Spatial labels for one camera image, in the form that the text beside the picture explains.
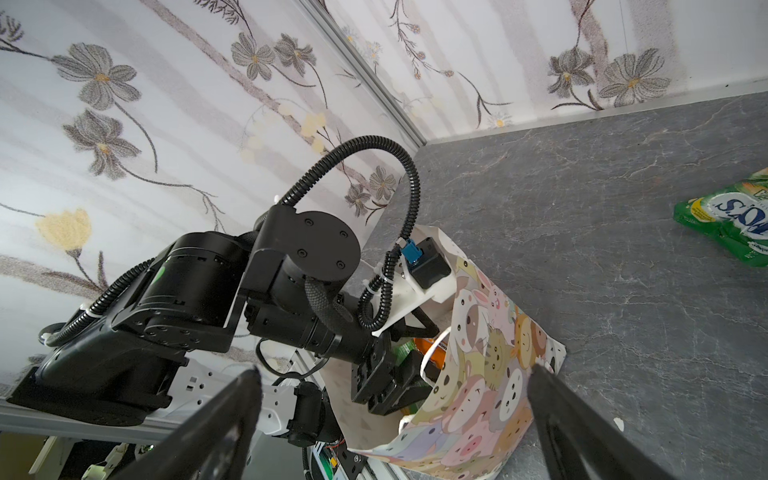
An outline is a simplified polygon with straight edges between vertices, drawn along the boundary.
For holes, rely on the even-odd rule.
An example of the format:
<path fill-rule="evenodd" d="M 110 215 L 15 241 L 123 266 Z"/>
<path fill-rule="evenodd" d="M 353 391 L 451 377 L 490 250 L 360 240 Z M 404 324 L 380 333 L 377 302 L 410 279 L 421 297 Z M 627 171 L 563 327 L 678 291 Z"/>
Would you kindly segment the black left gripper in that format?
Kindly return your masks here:
<path fill-rule="evenodd" d="M 352 370 L 351 400 L 368 412 L 386 416 L 427 399 L 440 368 L 431 360 L 421 367 L 424 355 L 410 350 L 396 359 L 389 335 L 376 338 L 370 356 Z"/>

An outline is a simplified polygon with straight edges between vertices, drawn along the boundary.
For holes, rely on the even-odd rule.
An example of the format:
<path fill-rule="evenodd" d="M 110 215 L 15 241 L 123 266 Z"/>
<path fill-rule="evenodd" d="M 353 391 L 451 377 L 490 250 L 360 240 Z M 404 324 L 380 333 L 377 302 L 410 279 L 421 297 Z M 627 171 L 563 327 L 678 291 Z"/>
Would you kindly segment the orange snack packet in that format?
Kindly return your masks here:
<path fill-rule="evenodd" d="M 439 369 L 444 368 L 446 359 L 446 344 L 444 340 L 416 338 L 414 339 L 414 345 L 424 357 L 429 358 L 429 362 Z"/>

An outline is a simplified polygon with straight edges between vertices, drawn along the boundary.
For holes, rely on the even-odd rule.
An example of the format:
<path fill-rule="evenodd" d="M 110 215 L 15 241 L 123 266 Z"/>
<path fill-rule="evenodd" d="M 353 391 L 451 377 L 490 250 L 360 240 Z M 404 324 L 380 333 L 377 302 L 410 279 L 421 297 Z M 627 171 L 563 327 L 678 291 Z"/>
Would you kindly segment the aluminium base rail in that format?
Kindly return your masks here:
<path fill-rule="evenodd" d="M 196 414 L 242 372 L 256 368 L 254 356 L 233 359 L 229 355 L 193 352 L 173 376 L 167 390 L 171 403 L 147 415 L 137 426 L 105 426 L 40 412 L 16 404 L 22 393 L 43 401 L 47 395 L 33 385 L 34 375 L 47 358 L 33 359 L 13 385 L 1 387 L 1 428 L 20 433 L 45 434 L 75 439 L 158 445 Z M 262 410 L 251 440 L 246 469 L 259 479 L 285 479 L 297 468 L 301 479 L 326 478 L 317 460 L 322 446 L 335 446 L 344 464 L 353 453 L 343 445 L 343 433 L 332 410 L 321 366 L 310 354 L 289 352 L 277 366 L 261 368 Z"/>

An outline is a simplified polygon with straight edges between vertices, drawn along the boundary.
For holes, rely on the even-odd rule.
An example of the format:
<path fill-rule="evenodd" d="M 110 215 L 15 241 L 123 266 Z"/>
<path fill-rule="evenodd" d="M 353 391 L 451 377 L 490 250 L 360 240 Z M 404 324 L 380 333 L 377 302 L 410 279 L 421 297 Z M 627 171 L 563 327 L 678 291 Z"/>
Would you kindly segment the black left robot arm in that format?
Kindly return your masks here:
<path fill-rule="evenodd" d="M 252 335 L 349 362 L 351 398 L 376 415 L 424 400 L 418 358 L 390 346 L 432 337 L 420 308 L 407 325 L 392 297 L 377 307 L 343 286 L 360 261 L 349 227 L 330 214 L 272 207 L 252 232 L 197 232 L 119 277 L 92 305 L 45 328 L 44 362 L 12 390 L 12 404 L 106 426 L 136 426 L 171 404 L 190 351 L 224 353 L 237 324 Z M 385 320 L 378 311 L 389 313 Z"/>

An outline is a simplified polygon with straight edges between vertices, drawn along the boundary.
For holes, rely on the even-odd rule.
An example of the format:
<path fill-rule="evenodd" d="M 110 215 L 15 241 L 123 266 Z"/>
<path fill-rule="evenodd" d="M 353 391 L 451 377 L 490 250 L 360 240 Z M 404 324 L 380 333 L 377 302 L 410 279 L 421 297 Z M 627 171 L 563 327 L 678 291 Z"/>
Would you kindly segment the green Fox's candy bag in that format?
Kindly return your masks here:
<path fill-rule="evenodd" d="M 673 218 L 751 267 L 767 266 L 767 169 L 713 194 L 680 202 Z"/>

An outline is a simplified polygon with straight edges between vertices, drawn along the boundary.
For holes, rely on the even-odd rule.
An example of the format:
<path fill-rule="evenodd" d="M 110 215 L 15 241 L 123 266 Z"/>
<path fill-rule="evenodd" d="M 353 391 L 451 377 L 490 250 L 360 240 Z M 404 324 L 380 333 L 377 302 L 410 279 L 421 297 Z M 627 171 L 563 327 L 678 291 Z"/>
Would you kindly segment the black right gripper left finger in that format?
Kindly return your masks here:
<path fill-rule="evenodd" d="M 259 371 L 244 371 L 118 479 L 240 479 L 262 407 Z"/>

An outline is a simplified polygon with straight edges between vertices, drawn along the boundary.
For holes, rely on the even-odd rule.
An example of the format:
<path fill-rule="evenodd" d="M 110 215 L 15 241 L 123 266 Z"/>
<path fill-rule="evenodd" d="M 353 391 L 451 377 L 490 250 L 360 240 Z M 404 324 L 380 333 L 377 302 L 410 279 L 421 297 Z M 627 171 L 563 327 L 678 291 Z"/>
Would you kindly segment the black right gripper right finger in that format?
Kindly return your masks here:
<path fill-rule="evenodd" d="M 527 394 L 551 479 L 670 479 L 545 367 L 533 366 Z"/>

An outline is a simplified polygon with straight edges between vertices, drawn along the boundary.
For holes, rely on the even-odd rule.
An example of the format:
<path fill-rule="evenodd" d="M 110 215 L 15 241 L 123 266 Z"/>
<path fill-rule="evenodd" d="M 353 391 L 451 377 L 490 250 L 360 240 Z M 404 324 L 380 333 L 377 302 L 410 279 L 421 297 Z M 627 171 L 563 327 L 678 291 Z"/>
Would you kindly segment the white cartoon paper gift bag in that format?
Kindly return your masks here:
<path fill-rule="evenodd" d="M 493 479 L 532 425 L 533 366 L 558 373 L 567 350 L 442 230 L 418 226 L 412 238 L 432 234 L 449 256 L 456 292 L 432 320 L 446 359 L 427 399 L 412 416 L 374 415 L 351 400 L 354 365 L 332 360 L 322 378 L 352 452 L 441 479 Z"/>

